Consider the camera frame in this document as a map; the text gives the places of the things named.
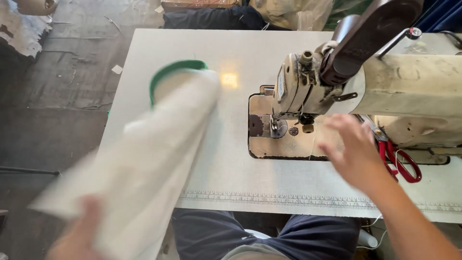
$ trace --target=lever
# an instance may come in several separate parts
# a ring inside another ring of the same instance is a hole
[[[321,80],[330,86],[345,83],[363,63],[422,12],[423,0],[374,0],[339,45],[324,57]]]

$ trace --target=green fabric trim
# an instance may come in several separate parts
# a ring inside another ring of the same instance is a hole
[[[170,63],[169,65],[158,70],[151,79],[149,86],[149,98],[151,99],[151,109],[154,107],[154,91],[156,90],[157,84],[167,75],[175,72],[179,69],[208,69],[207,65],[203,61],[199,60],[184,60]]]

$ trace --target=cardboard box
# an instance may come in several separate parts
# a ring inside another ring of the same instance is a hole
[[[178,12],[186,9],[229,8],[241,5],[241,0],[162,0],[165,12]]]

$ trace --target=blue fabric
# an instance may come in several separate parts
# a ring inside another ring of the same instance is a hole
[[[425,0],[422,14],[415,27],[423,32],[457,32],[462,29],[462,1]]]
[[[356,218],[292,215],[278,237],[259,239],[228,211],[190,209],[174,209],[171,223],[180,260],[220,260],[236,247],[254,243],[291,260],[349,260],[360,229]]]

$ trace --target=ruler markings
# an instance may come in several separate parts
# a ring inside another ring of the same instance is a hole
[[[281,195],[252,192],[219,192],[204,190],[183,190],[180,201],[201,201],[221,203],[241,203],[280,206],[323,207],[354,210],[377,210],[369,198],[312,196],[312,195]],[[462,206],[454,203],[416,203],[417,207],[426,213],[461,214]]]

